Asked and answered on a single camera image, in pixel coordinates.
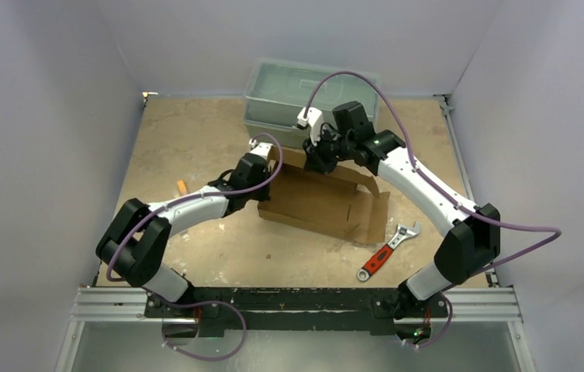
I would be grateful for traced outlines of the brown cardboard box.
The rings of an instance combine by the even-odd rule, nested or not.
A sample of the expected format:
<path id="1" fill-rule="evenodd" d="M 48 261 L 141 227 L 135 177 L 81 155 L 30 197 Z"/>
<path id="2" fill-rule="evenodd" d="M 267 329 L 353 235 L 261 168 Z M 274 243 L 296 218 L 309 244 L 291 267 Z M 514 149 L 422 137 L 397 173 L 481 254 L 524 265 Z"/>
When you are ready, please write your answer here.
<path id="1" fill-rule="evenodd" d="M 268 159 L 282 168 L 270 183 L 269 199 L 258 203 L 261 218 L 355 243 L 386 238 L 389 192 L 371 175 L 338 166 L 330 174 L 303 169 L 299 150 L 271 148 Z"/>

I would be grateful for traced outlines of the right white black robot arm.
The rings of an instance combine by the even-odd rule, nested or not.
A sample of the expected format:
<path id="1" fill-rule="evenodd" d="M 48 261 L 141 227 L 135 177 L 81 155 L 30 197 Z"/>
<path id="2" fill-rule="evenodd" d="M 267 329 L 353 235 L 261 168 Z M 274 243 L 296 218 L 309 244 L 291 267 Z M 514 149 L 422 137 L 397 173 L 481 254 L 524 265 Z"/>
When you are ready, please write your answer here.
<path id="1" fill-rule="evenodd" d="M 417 315 L 436 294 L 467 281 L 500 253 L 500 213 L 448 187 L 390 130 L 376 132 L 359 102 L 338 105 L 335 127 L 317 108 L 303 108 L 296 125 L 308 129 L 303 143 L 307 171 L 330 174 L 337 163 L 352 160 L 401 191 L 434 224 L 443 240 L 432 262 L 398 287 L 396 317 Z"/>

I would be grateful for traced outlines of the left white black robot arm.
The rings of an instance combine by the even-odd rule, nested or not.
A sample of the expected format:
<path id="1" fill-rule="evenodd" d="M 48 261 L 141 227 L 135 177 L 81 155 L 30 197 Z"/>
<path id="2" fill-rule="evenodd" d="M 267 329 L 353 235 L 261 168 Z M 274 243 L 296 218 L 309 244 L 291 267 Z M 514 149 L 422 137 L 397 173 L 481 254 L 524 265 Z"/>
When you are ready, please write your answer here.
<path id="1" fill-rule="evenodd" d="M 131 198 L 117 212 L 95 254 L 108 272 L 116 272 L 132 287 L 160 295 L 173 316 L 186 316 L 194 306 L 192 284 L 164 264 L 169 238 L 201 222 L 232 215 L 250 200 L 268 200 L 271 176 L 267 156 L 249 152 L 234 169 L 179 199 L 146 204 Z"/>

